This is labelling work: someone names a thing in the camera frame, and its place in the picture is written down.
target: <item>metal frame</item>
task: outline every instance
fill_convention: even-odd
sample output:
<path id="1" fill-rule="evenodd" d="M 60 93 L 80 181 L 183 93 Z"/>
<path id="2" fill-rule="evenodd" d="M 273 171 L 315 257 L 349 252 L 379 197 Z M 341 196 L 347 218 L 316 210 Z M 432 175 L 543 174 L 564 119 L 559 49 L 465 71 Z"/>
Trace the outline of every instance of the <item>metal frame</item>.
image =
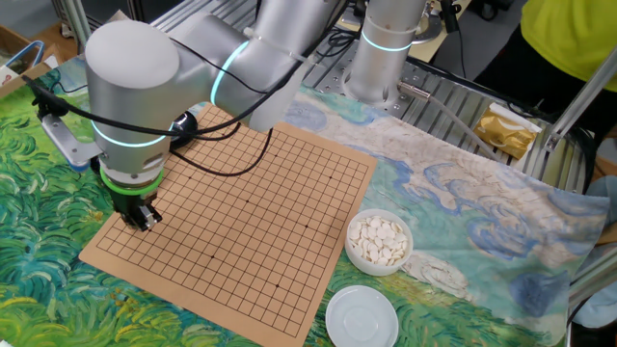
<path id="1" fill-rule="evenodd" d="M 66 25 L 71 26 L 70 21 L 68 19 L 67 11 L 65 11 L 65 8 L 63 6 L 64 1 L 65 0 L 51 0 L 51 3 L 54 6 L 54 10 L 58 18 L 60 18 L 60 20 L 62 20 L 62 22 L 65 23 Z M 101 18 L 95 18 L 94 16 L 88 15 L 87 13 L 85 14 L 85 17 L 86 17 L 86 22 L 88 23 L 88 26 L 90 27 L 91 32 L 98 29 L 100 26 L 104 24 L 104 21 L 101 21 Z"/>
<path id="2" fill-rule="evenodd" d="M 90 159 L 103 152 L 94 142 L 82 143 L 78 141 L 60 117 L 42 116 L 40 125 L 68 163 L 76 170 L 87 169 L 90 165 Z"/>
<path id="3" fill-rule="evenodd" d="M 617 46 L 608 54 L 608 57 L 598 67 L 585 86 L 578 92 L 563 115 L 555 122 L 550 130 L 545 150 L 553 152 L 559 141 L 570 131 L 575 122 L 582 116 L 589 104 L 598 96 L 604 86 L 617 73 Z"/>
<path id="4" fill-rule="evenodd" d="M 84 7 L 81 0 L 61 0 L 61 3 L 64 13 L 67 16 L 68 23 L 70 24 L 70 28 L 75 35 L 77 47 L 81 48 L 81 53 L 86 47 L 86 42 L 93 34 L 90 24 L 88 23 L 88 18 L 86 18 Z"/>
<path id="5" fill-rule="evenodd" d="M 570 309 L 617 280 L 617 248 L 578 273 L 570 286 Z"/>

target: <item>painted tablecloth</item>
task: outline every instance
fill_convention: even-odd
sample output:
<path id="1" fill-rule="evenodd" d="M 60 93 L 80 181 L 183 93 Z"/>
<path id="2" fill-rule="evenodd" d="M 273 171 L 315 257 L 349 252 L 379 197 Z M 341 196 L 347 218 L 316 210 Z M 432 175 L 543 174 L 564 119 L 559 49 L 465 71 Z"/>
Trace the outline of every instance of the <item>painted tablecloth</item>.
<path id="1" fill-rule="evenodd" d="M 67 90 L 85 83 L 82 60 L 59 71 Z M 88 109 L 86 90 L 63 97 Z M 94 173 L 68 167 L 32 100 L 27 88 L 0 99 L 0 338 L 15 347 L 253 346 L 79 261 L 111 200 Z M 284 120 L 378 158 L 361 209 L 396 213 L 415 243 L 405 271 L 384 278 L 361 273 L 343 251 L 307 346 L 332 345 L 326 305 L 354 284 L 391 301 L 397 346 L 563 341 L 568 283 L 600 235 L 607 199 L 557 190 L 335 94 L 302 88 Z M 86 120 L 65 122 L 92 138 Z"/>

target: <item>yellow shirt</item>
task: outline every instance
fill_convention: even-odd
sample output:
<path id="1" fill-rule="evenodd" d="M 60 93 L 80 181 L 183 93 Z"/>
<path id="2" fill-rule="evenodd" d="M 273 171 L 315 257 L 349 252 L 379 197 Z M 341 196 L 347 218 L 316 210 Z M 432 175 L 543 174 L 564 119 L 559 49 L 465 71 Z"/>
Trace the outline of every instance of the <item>yellow shirt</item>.
<path id="1" fill-rule="evenodd" d="M 617 44 L 617 0 L 528 0 L 521 30 L 544 59 L 587 81 Z M 617 92 L 617 75 L 605 88 Z"/>

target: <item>person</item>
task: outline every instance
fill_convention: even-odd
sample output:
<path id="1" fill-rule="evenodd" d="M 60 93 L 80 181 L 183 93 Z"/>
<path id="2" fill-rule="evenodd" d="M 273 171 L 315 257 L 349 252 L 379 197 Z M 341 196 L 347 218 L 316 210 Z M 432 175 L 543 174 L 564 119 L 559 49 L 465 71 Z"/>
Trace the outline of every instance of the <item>person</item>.
<path id="1" fill-rule="evenodd" d="M 474 82 L 563 114 L 617 45 L 617 1 L 528 0 L 521 24 Z M 577 121 L 599 146 L 617 123 L 617 75 Z"/>

